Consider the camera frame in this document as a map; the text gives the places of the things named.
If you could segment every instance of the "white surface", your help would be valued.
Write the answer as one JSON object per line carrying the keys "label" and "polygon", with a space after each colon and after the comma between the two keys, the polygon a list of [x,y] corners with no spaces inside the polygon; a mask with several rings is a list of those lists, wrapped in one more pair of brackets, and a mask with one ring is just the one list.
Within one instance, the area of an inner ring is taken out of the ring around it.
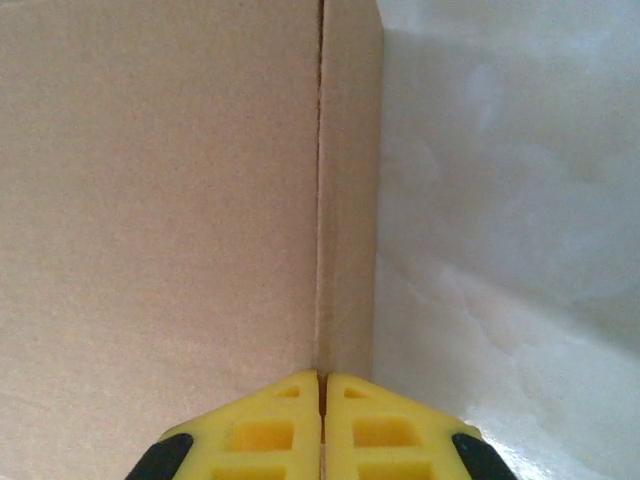
{"label": "white surface", "polygon": [[523,479],[640,478],[640,7],[380,7],[375,380]]}

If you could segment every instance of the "cardboard seam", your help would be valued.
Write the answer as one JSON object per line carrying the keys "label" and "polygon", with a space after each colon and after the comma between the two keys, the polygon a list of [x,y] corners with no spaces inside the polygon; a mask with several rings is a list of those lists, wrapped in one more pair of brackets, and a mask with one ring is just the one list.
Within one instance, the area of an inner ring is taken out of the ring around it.
{"label": "cardboard seam", "polygon": [[328,372],[325,371],[324,362],[321,360],[322,352],[326,348],[326,333],[323,326],[324,316],[324,282],[323,279],[323,233],[324,222],[322,219],[323,209],[323,179],[322,179],[322,87],[323,87],[323,61],[324,61],[324,29],[325,29],[325,0],[318,0],[318,119],[317,119],[317,144],[316,144],[316,310],[315,310],[315,332],[314,332],[314,351],[313,351],[313,366],[324,375]]}

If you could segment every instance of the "triangular hole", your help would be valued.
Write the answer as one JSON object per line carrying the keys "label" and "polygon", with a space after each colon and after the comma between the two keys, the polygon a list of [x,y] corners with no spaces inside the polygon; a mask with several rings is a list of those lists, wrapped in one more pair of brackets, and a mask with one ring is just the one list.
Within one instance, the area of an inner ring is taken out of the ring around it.
{"label": "triangular hole", "polygon": [[362,393],[354,388],[344,389],[344,398],[369,398],[369,395]]}
{"label": "triangular hole", "polygon": [[300,396],[300,387],[294,385],[278,393],[278,397],[296,398]]}

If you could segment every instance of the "brown cardboard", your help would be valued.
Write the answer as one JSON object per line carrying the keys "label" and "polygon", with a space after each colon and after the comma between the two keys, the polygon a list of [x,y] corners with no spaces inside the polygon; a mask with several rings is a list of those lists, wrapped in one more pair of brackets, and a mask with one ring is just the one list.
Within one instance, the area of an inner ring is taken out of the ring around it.
{"label": "brown cardboard", "polygon": [[0,1],[0,478],[367,376],[374,0]]}

